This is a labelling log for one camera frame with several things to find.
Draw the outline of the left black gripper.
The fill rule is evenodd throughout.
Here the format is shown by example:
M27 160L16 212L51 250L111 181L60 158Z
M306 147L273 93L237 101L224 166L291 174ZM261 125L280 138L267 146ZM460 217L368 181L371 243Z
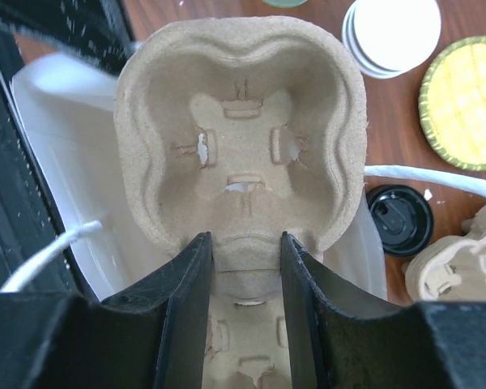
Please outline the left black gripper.
M0 31L0 287L64 230L12 100L23 66L15 38Z

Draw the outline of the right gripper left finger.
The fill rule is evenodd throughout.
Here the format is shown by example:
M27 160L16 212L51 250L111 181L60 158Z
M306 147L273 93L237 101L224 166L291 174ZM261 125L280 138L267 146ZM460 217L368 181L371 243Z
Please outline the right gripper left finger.
M0 293L0 388L199 388L211 235L130 287L93 301Z

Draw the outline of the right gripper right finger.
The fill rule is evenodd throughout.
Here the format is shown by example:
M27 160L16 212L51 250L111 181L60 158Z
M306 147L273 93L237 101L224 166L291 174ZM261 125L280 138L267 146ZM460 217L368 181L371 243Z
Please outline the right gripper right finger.
M486 302L397 306L289 233L280 273L295 388L486 388Z

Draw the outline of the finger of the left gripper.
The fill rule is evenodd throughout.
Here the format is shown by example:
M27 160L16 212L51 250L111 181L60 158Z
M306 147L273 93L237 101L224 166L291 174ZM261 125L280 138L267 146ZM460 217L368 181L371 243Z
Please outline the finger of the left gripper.
M0 29L28 36L118 76L135 52L123 1L2 1Z

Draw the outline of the single cardboard cup carrier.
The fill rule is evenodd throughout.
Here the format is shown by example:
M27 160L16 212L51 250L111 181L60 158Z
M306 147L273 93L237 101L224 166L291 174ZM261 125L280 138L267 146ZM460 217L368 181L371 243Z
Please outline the single cardboard cup carrier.
M317 280L365 293L363 78L343 44L285 16L151 35L113 125L133 280L107 299L156 328L156 388L325 387Z

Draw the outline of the brown paper bag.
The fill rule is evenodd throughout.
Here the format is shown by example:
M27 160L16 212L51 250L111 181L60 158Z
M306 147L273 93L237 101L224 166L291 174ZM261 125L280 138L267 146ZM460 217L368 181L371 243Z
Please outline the brown paper bag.
M170 260L136 225L127 204L113 129L116 83L60 53L25 66L11 81L24 134L65 229L93 220L104 226L102 233L71 245L79 270L100 300ZM222 271L228 262L218 260L213 230L211 235L216 254L213 295L251 305L281 294L279 257L270 269ZM322 263L358 288L386 299L384 252L364 194L354 219L324 252Z

